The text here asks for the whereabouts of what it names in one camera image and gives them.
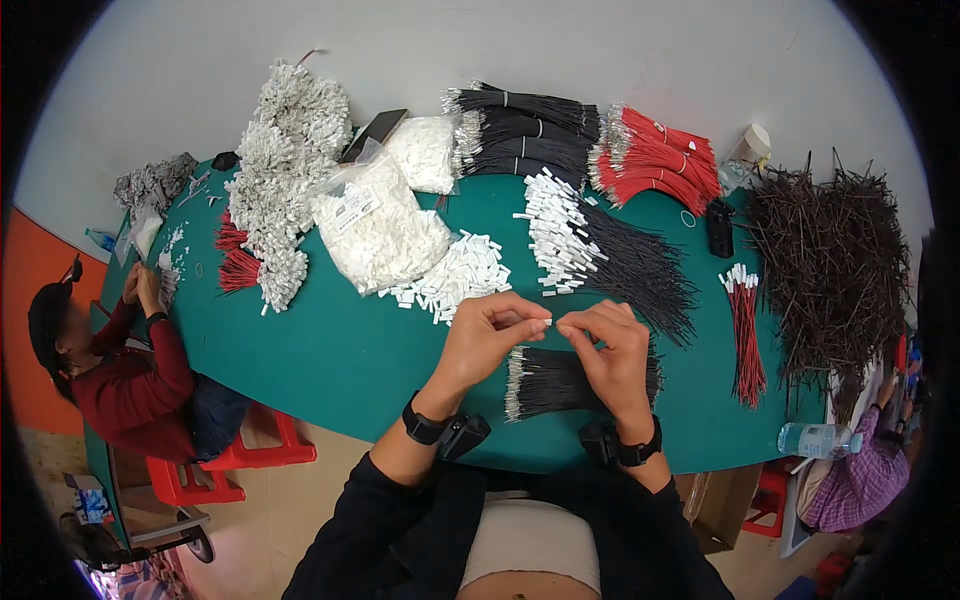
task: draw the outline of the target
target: black long-sleeve shirt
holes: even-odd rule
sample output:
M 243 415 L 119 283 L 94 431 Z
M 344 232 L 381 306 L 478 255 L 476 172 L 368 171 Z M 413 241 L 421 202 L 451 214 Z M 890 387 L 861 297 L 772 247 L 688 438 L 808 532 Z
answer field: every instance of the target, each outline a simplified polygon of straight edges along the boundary
M 452 600 L 489 486 L 482 469 L 439 464 L 407 488 L 364 455 L 283 600 Z M 626 473 L 589 466 L 544 476 L 527 491 L 590 525 L 604 600 L 733 598 L 690 532 L 672 479 L 650 493 Z

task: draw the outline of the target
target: black cap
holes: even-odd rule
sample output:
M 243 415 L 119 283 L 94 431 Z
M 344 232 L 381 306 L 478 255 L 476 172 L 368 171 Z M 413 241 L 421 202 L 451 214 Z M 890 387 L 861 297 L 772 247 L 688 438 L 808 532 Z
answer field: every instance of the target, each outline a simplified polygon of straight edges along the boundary
M 70 279 L 63 283 L 48 283 L 36 293 L 27 313 L 30 343 L 34 347 L 36 360 L 48 372 L 60 370 L 57 338 L 63 332 L 71 294 L 73 282 Z

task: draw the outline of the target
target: orange wall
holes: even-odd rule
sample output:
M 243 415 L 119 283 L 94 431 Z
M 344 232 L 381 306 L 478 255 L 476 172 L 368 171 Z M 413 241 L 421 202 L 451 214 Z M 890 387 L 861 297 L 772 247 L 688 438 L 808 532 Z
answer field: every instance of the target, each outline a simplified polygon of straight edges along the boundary
M 10 384 L 10 402 L 19 425 L 53 433 L 84 434 L 80 412 L 58 396 L 36 361 L 27 329 L 27 311 L 34 294 L 59 281 L 73 264 L 77 249 L 40 227 L 19 210 L 11 210 L 3 249 L 3 359 Z M 73 286 L 81 306 L 100 298 L 107 265 L 86 254 L 84 276 Z

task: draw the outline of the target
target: purple plaid shirt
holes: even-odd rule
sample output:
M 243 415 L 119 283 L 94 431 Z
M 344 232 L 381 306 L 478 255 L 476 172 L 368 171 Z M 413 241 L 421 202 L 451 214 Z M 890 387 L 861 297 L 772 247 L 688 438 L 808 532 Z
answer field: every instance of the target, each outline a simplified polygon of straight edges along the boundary
M 902 450 L 874 440 L 880 411 L 871 406 L 856 433 L 863 448 L 833 464 L 804 515 L 807 525 L 820 531 L 845 531 L 862 525 L 887 508 L 910 479 Z

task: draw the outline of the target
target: white wall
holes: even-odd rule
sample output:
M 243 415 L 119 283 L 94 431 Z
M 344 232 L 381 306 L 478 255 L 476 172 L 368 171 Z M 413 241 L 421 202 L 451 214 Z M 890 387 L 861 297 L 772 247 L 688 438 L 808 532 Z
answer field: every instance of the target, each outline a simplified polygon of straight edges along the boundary
M 848 168 L 873 158 L 915 264 L 932 223 L 893 92 L 826 0 L 116 0 L 57 85 L 14 202 L 96 252 L 84 228 L 118 228 L 117 176 L 234 149 L 268 65 L 315 46 L 329 54 L 307 66 L 344 86 L 357 123 L 397 107 L 436 114 L 440 90 L 471 77 L 601 109 L 623 100 L 720 154 L 758 122 L 775 163 L 800 168 L 812 150 L 822 179 L 831 146 Z

